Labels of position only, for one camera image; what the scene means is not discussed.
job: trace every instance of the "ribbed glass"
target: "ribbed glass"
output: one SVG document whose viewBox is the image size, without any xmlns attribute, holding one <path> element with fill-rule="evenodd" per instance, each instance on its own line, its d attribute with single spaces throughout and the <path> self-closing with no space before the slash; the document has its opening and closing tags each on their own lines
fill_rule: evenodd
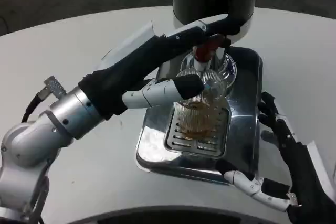
<svg viewBox="0 0 336 224">
<path fill-rule="evenodd" d="M 222 76 L 213 70 L 199 72 L 194 68 L 181 71 L 177 76 L 197 74 L 201 77 L 205 89 L 193 98 L 175 102 L 175 113 L 181 127 L 192 132 L 211 130 L 222 108 L 226 83 Z"/>
</svg>

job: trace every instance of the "red nozzle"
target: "red nozzle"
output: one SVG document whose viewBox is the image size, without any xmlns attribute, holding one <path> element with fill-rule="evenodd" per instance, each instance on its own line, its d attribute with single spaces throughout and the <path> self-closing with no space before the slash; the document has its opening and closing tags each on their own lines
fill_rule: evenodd
<svg viewBox="0 0 336 224">
<path fill-rule="evenodd" d="M 212 58 L 211 52 L 216 51 L 217 48 L 221 46 L 223 41 L 223 36 L 216 36 L 214 38 L 210 38 L 209 41 L 207 41 L 206 43 L 197 46 L 195 50 L 196 60 L 202 63 L 210 61 Z"/>
</svg>

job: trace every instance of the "round table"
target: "round table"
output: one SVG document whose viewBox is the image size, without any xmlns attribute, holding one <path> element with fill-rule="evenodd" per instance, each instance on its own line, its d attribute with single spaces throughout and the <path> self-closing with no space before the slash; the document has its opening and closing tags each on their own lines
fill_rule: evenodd
<svg viewBox="0 0 336 224">
<path fill-rule="evenodd" d="M 0 37 L 2 134 L 20 122 L 47 77 L 55 75 L 70 91 L 111 48 L 149 20 L 157 34 L 174 29 L 172 8 L 163 6 L 80 16 Z M 336 107 L 332 105 L 336 95 L 335 31 L 335 20 L 256 8 L 250 31 L 235 43 L 262 57 L 263 89 L 277 97 L 299 140 L 317 142 L 329 170 L 336 161 Z M 54 100 L 48 98 L 34 114 Z M 167 205 L 225 209 L 289 223 L 285 213 L 267 208 L 233 187 L 139 169 L 135 147 L 144 113 L 145 109 L 128 110 L 113 116 L 61 151 L 49 172 L 50 192 L 42 213 L 45 223 Z M 260 173 L 276 180 L 286 177 L 277 149 L 263 141 L 260 149 Z"/>
</svg>

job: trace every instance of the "drip tray grate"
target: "drip tray grate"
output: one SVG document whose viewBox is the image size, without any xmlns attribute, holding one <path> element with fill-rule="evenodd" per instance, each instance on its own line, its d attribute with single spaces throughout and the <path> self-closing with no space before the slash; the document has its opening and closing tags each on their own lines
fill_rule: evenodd
<svg viewBox="0 0 336 224">
<path fill-rule="evenodd" d="M 220 157 L 224 154 L 226 135 L 229 128 L 230 111 L 222 108 L 213 129 L 190 132 L 180 126 L 174 112 L 170 129 L 166 135 L 166 146 L 170 150 L 188 154 Z"/>
</svg>

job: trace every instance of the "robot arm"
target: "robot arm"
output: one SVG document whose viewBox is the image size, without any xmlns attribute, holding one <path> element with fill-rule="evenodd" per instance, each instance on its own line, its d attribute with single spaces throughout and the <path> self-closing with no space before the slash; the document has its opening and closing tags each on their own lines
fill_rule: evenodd
<svg viewBox="0 0 336 224">
<path fill-rule="evenodd" d="M 99 123 L 128 108 L 146 108 L 191 98 L 203 89 L 199 76 L 173 80 L 143 79 L 193 46 L 211 40 L 216 34 L 239 32 L 230 20 L 189 25 L 169 36 L 157 36 L 146 26 L 111 51 L 104 66 L 85 76 L 66 94 L 53 78 L 46 81 L 27 108 L 23 123 L 10 129 L 3 138 L 0 170 L 0 222 L 37 223 L 49 188 L 46 176 L 62 147 L 80 139 Z M 26 122 L 29 114 L 49 94 L 59 99 L 36 122 Z"/>
<path fill-rule="evenodd" d="M 286 211 L 295 224 L 336 223 L 336 189 L 328 177 L 314 142 L 298 142 L 287 117 L 276 99 L 262 93 L 258 107 L 262 124 L 270 127 L 277 137 L 280 154 L 287 164 L 292 187 L 270 179 L 239 171 L 227 161 L 216 168 L 229 183 L 255 200 L 280 211 Z"/>
</svg>

